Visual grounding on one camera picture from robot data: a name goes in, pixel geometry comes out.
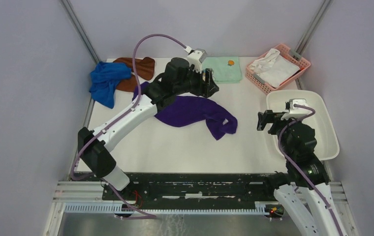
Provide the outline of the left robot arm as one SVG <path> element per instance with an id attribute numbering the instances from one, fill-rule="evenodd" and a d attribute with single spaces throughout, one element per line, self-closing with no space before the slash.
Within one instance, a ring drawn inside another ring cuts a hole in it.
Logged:
<path id="1" fill-rule="evenodd" d="M 86 127 L 79 130 L 78 156 L 96 177 L 114 188 L 116 196 L 127 200 L 133 194 L 133 187 L 111 151 L 133 129 L 174 103 L 178 95 L 190 93 L 209 98 L 218 90 L 213 69 L 197 70 L 186 59 L 172 58 L 164 72 L 140 89 L 124 111 L 93 130 Z"/>

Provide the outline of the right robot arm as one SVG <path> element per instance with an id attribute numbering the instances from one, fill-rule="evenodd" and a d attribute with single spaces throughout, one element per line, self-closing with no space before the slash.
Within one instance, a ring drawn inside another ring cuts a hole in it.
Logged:
<path id="1" fill-rule="evenodd" d="M 332 198 L 330 179 L 314 153 L 315 130 L 303 123 L 315 110 L 301 108 L 309 113 L 287 120 L 281 119 L 284 112 L 258 113 L 257 130 L 271 124 L 268 133 L 277 137 L 287 168 L 287 174 L 276 173 L 264 179 L 263 196 L 269 201 L 277 200 L 303 236 L 345 236 L 347 232 Z"/>

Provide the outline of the purple towel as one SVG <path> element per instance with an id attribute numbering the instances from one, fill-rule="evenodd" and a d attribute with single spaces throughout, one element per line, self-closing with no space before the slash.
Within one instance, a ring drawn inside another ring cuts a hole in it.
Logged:
<path id="1" fill-rule="evenodd" d="M 238 120 L 218 103 L 197 96 L 176 96 L 175 101 L 154 115 L 162 123 L 180 128 L 204 121 L 215 140 L 235 134 Z"/>

